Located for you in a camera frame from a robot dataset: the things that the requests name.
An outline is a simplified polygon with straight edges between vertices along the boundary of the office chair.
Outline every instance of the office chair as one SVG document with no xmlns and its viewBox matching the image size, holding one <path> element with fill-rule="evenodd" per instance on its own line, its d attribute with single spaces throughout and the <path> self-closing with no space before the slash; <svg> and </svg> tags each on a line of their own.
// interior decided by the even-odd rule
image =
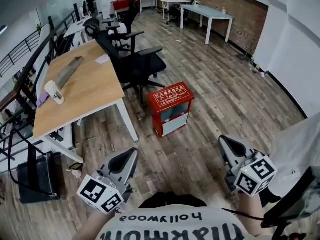
<svg viewBox="0 0 320 240">
<path fill-rule="evenodd" d="M 111 43 L 113 42 L 113 35 L 110 35 L 109 34 L 109 29 L 107 30 L 100 30 L 100 22 L 98 19 L 96 18 L 91 18 L 91 19 L 88 19 L 84 24 L 83 26 L 85 27 L 84 30 L 86 32 L 86 34 L 89 36 L 89 37 L 93 37 L 93 31 L 95 30 L 95 28 L 98 28 L 99 30 L 99 33 L 100 33 L 100 36 L 104 36 L 104 38 L 108 39 Z M 129 40 L 131 39 L 131 48 L 130 50 L 128 49 L 123 49 L 123 48 L 119 48 L 117 46 L 117 42 L 116 42 L 116 49 L 118 51 L 129 51 L 131 52 L 131 54 L 134 54 L 135 53 L 135 48 L 136 48 L 136 36 L 138 35 L 141 35 L 143 34 L 144 32 L 143 31 L 140 31 L 140 32 L 135 32 L 134 35 L 132 35 L 131 31 L 130 33 L 126 33 L 126 34 L 120 34 L 124 40 Z"/>
<path fill-rule="evenodd" d="M 169 8 L 169 15 L 173 17 L 173 19 L 169 19 L 169 21 L 166 22 L 167 25 L 169 25 L 170 22 L 176 22 L 176 26 L 180 27 L 181 22 L 181 5 L 174 3 Z M 183 20 L 188 22 L 188 15 L 189 10 L 185 10 L 183 13 Z"/>
<path fill-rule="evenodd" d="M 114 18 L 114 19 L 106 19 L 102 21 L 102 24 L 108 24 L 106 27 L 107 30 L 113 30 L 114 34 L 111 34 L 108 38 L 109 41 L 115 41 L 115 47 L 118 51 L 124 51 L 124 52 L 132 52 L 132 47 L 131 44 L 131 49 L 126 49 L 130 48 L 130 45 L 128 44 L 122 44 L 121 40 L 129 40 L 127 35 L 132 33 L 132 23 L 134 22 L 136 16 L 140 12 L 140 4 L 138 3 L 137 0 L 131 1 L 129 4 L 129 10 L 126 12 L 125 16 L 123 19 L 119 18 Z M 123 23 L 126 27 L 126 33 L 118 33 L 118 28 L 120 27 L 119 24 L 116 25 L 111 25 L 112 22 L 119 21 Z"/>
<path fill-rule="evenodd" d="M 99 25 L 96 21 L 87 25 L 85 27 L 85 32 L 87 35 L 95 39 L 100 47 L 109 55 L 119 82 L 127 84 L 122 89 L 125 91 L 129 88 L 139 86 L 141 107 L 145 106 L 143 99 L 143 88 L 145 86 L 165 87 L 160 83 L 149 80 L 151 75 L 157 75 L 158 72 L 167 68 L 167 65 L 156 54 L 162 51 L 162 46 L 141 50 L 137 53 L 132 52 L 126 57 L 120 57 L 119 51 L 106 38 L 103 31 L 100 31 Z M 127 37 L 135 39 L 137 35 L 142 33 L 144 32 L 130 33 Z"/>
</svg>

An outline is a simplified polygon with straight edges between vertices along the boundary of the white t-shirt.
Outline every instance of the white t-shirt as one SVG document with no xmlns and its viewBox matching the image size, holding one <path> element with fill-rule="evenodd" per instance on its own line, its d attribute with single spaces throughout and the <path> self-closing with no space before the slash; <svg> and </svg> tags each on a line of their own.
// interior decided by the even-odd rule
<svg viewBox="0 0 320 240">
<path fill-rule="evenodd" d="M 251 240 L 239 219 L 209 207 L 168 205 L 116 214 L 96 240 Z"/>
<path fill-rule="evenodd" d="M 320 166 L 320 113 L 277 134 L 270 159 L 278 169 L 269 190 L 284 197 L 308 167 Z"/>
</svg>

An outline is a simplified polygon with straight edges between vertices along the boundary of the forearm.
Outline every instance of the forearm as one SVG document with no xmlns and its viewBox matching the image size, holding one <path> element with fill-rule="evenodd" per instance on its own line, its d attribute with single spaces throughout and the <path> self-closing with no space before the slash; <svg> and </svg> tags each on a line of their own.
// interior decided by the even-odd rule
<svg viewBox="0 0 320 240">
<path fill-rule="evenodd" d="M 114 216 L 114 211 L 104 215 L 101 211 L 95 210 L 86 224 L 73 236 L 72 240 L 95 240 L 104 225 Z"/>
<path fill-rule="evenodd" d="M 262 208 L 259 195 L 250 197 L 244 193 L 239 194 L 239 207 L 238 211 L 247 215 L 263 218 L 265 211 Z M 261 228 L 261 222 L 259 220 L 251 219 L 244 216 L 239 216 L 239 220 L 244 225 L 248 233 L 254 237 L 259 235 L 271 235 L 269 228 Z"/>
</svg>

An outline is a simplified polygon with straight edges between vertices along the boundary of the brick wall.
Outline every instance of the brick wall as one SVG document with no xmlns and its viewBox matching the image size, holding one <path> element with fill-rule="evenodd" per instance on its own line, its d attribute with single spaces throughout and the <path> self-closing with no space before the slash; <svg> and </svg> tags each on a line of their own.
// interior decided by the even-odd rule
<svg viewBox="0 0 320 240">
<path fill-rule="evenodd" d="M 253 55 L 266 21 L 268 6 L 255 0 L 198 0 L 202 5 L 222 10 L 234 17 L 229 40 Z M 200 22 L 200 15 L 189 13 L 189 18 Z M 228 20 L 212 21 L 212 30 L 226 36 Z M 208 18 L 203 17 L 203 25 L 208 25 Z"/>
</svg>

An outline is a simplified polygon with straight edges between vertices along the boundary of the chair armrest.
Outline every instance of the chair armrest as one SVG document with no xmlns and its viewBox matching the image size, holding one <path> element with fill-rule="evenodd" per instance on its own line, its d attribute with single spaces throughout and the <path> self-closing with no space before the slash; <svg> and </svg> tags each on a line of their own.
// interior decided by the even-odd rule
<svg viewBox="0 0 320 240">
<path fill-rule="evenodd" d="M 117 18 L 108 18 L 102 21 L 102 24 L 108 24 L 117 21 Z"/>
<path fill-rule="evenodd" d="M 143 33 L 144 33 L 144 31 L 134 32 L 134 33 L 131 33 L 131 34 L 127 34 L 127 35 L 125 36 L 125 38 L 129 39 L 129 38 L 132 38 L 132 37 L 136 37 L 136 36 L 138 36 L 138 35 L 141 35 L 141 34 L 143 34 Z"/>
<path fill-rule="evenodd" d="M 162 50 L 163 50 L 162 46 L 156 46 L 153 48 L 141 50 L 141 51 L 137 52 L 136 54 L 138 54 L 140 56 L 147 56 L 147 55 L 151 55 L 151 54 L 156 54 Z"/>
<path fill-rule="evenodd" d="M 117 28 L 120 28 L 120 25 L 114 25 L 114 26 L 106 26 L 105 27 L 107 30 L 115 30 Z"/>
</svg>

